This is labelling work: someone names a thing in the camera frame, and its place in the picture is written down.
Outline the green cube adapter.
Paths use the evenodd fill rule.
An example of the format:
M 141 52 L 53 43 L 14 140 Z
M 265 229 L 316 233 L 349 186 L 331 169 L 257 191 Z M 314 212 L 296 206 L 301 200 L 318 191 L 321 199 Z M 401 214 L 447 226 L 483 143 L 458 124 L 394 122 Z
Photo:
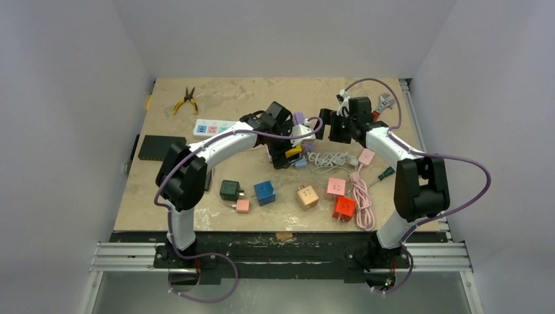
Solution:
M 244 196 L 238 181 L 222 180 L 219 195 L 224 201 L 237 201 Z

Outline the pink power strip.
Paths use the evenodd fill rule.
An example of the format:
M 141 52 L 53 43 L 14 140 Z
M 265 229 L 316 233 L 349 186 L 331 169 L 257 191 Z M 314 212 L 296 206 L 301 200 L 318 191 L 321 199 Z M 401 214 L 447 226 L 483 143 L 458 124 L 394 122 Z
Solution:
M 364 148 L 358 157 L 359 167 L 368 167 L 375 155 L 375 152 Z

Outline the yellow cube adapter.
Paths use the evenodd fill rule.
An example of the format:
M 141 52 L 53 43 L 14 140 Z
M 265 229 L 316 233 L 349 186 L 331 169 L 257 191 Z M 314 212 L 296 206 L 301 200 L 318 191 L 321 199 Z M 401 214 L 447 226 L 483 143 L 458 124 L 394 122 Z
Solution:
M 302 153 L 302 146 L 298 145 L 298 146 L 295 146 L 295 147 L 290 148 L 289 150 L 287 150 L 285 152 L 285 157 L 286 158 L 291 158 L 291 157 L 294 157 L 294 156 L 296 156 L 298 154 L 301 154 L 301 153 Z

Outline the light blue USB charger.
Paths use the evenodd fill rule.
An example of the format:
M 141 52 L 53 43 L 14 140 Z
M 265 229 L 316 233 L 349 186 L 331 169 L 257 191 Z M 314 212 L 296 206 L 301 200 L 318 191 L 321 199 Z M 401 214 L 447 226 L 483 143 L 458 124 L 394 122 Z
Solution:
M 296 169 L 305 169 L 308 166 L 306 158 L 303 156 L 294 163 Z

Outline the orange cube adapter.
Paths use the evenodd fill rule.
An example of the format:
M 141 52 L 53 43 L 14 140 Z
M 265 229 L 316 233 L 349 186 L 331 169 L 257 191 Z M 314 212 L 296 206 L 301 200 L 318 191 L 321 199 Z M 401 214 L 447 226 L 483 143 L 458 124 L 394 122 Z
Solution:
M 311 209 L 319 203 L 319 196 L 312 186 L 301 186 L 296 196 L 301 208 L 304 210 Z

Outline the red cube adapter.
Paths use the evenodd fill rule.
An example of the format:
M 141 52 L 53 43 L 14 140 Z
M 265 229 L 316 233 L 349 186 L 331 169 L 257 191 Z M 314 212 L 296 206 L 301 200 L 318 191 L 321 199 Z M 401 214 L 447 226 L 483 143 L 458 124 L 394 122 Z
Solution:
M 332 213 L 332 218 L 342 222 L 349 222 L 356 210 L 357 204 L 355 200 L 344 196 L 338 196 Z

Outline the yellow black needle-nose pliers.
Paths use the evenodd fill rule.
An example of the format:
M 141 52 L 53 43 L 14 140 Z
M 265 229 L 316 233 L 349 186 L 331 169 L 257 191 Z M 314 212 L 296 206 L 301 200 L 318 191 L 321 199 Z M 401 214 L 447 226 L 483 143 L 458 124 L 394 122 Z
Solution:
M 176 115 L 179 111 L 179 109 L 185 104 L 185 103 L 190 103 L 192 105 L 193 108 L 193 114 L 197 115 L 198 114 L 198 105 L 196 103 L 196 100 L 194 98 L 194 92 L 195 92 L 195 87 L 193 87 L 191 90 L 189 90 L 188 87 L 186 87 L 185 90 L 185 95 L 184 97 L 179 100 L 173 107 L 172 110 L 172 114 Z

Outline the green handled screwdriver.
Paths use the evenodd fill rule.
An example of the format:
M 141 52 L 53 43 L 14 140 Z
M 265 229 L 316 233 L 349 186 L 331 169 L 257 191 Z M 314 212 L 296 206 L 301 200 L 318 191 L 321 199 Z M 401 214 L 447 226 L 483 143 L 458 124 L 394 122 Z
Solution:
M 374 186 L 375 184 L 377 184 L 380 181 L 383 181 L 385 178 L 393 175 L 395 173 L 395 170 L 392 167 L 388 167 L 386 170 L 384 170 L 380 175 L 378 175 L 378 177 L 368 185 L 368 189 L 372 186 Z

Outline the purple socket base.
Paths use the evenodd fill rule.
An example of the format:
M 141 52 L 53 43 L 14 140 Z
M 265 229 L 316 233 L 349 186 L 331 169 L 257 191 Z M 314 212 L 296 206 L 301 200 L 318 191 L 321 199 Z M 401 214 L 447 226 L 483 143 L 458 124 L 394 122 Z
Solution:
M 292 117 L 292 121 L 294 126 L 303 125 L 305 123 L 304 114 L 301 112 L 294 113 Z

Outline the small pink USB charger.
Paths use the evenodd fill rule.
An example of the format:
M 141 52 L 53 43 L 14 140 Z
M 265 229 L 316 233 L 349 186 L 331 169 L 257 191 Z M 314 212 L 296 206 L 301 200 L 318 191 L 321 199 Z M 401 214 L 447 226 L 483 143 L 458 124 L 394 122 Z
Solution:
M 248 214 L 250 212 L 250 201 L 240 199 L 235 204 L 235 211 L 239 214 Z

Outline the black box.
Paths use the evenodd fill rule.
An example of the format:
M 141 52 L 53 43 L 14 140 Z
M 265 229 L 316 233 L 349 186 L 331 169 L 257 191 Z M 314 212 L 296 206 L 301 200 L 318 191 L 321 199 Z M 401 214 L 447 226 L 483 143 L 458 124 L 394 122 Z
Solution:
M 171 145 L 175 143 L 186 144 L 187 139 L 176 136 L 146 135 L 139 149 L 138 158 L 140 160 L 162 161 Z
M 206 180 L 205 180 L 205 184 L 204 184 L 204 191 L 205 192 L 210 191 L 212 181 L 213 181 L 213 170 L 211 169 L 207 172 L 207 175 L 206 175 Z

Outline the blue cube adapter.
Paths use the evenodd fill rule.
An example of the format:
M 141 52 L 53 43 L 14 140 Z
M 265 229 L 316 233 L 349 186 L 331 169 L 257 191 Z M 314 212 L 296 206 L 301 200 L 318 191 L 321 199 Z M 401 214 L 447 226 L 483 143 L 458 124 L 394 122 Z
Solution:
M 276 192 L 270 181 L 257 183 L 253 188 L 259 206 L 265 206 L 276 201 Z

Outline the red handled adjustable wrench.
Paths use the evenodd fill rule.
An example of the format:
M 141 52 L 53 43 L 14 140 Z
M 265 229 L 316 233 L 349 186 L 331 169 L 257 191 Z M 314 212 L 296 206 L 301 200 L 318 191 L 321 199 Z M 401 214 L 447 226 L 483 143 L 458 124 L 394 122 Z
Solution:
M 373 111 L 374 121 L 377 121 L 385 109 L 392 109 L 396 101 L 390 94 L 384 93 L 379 97 L 377 107 Z

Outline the white power strip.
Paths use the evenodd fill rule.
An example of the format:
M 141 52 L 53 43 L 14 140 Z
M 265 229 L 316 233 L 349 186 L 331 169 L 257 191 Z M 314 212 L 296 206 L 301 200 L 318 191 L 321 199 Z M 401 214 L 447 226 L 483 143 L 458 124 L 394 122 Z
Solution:
M 193 128 L 193 137 L 196 139 L 206 139 L 220 134 L 231 128 L 236 121 L 197 119 Z

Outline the pink plug adapter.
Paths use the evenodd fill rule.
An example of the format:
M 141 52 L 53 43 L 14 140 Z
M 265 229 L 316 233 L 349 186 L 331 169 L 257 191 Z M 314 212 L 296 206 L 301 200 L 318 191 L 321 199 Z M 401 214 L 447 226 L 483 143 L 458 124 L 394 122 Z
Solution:
M 330 177 L 328 179 L 326 192 L 325 192 L 325 199 L 326 200 L 335 200 L 339 196 L 345 196 L 346 192 L 346 180 Z

